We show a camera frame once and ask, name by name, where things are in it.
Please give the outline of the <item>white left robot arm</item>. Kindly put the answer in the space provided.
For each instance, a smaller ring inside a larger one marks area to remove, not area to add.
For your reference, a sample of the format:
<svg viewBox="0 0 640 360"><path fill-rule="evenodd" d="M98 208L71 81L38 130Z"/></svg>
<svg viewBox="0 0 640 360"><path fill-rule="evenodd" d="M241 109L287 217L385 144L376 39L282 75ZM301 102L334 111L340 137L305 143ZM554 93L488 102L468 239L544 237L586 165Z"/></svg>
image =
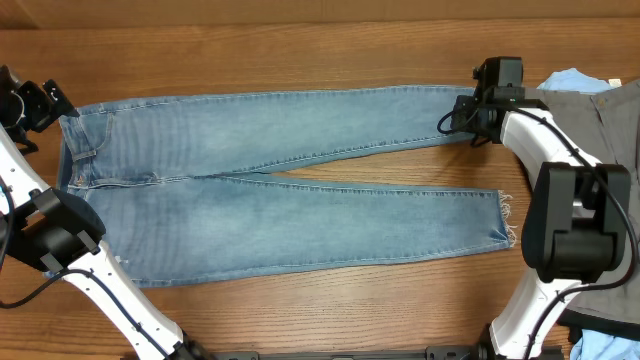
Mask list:
<svg viewBox="0 0 640 360"><path fill-rule="evenodd" d="M1 255L51 274L10 306L23 306L64 280L104 313L138 358L210 358L125 274L102 239L106 229L93 208L49 186L27 162L26 154L38 149L28 132L42 132L61 116L77 114L54 80L22 82L7 66L1 68Z"/></svg>

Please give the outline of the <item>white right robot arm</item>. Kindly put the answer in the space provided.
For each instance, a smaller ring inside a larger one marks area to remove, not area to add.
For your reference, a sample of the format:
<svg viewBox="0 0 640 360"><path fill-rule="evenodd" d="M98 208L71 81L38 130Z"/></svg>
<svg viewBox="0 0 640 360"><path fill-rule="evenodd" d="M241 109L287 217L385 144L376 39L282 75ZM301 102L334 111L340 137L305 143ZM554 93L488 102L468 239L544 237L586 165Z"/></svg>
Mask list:
<svg viewBox="0 0 640 360"><path fill-rule="evenodd" d="M469 349L470 359L558 359L544 339L573 298L628 282L631 259L618 280L601 284L624 255L638 254L627 213L630 175L581 150L548 107L521 88L477 88L460 95L447 114L450 132L473 134L473 145L510 149L529 173L533 195L521 234L528 267L506 308Z"/></svg>

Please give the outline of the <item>light blue denim jeans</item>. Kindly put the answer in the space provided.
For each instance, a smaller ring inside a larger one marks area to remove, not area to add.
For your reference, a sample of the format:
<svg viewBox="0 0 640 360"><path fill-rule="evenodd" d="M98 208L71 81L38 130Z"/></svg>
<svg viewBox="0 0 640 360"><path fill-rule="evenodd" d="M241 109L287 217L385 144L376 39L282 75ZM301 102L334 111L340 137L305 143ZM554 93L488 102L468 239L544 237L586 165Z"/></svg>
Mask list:
<svg viewBox="0 0 640 360"><path fill-rule="evenodd" d="M459 86L132 98L59 124L60 186L141 287L400 264L514 245L499 190L291 179L293 169L462 142Z"/></svg>

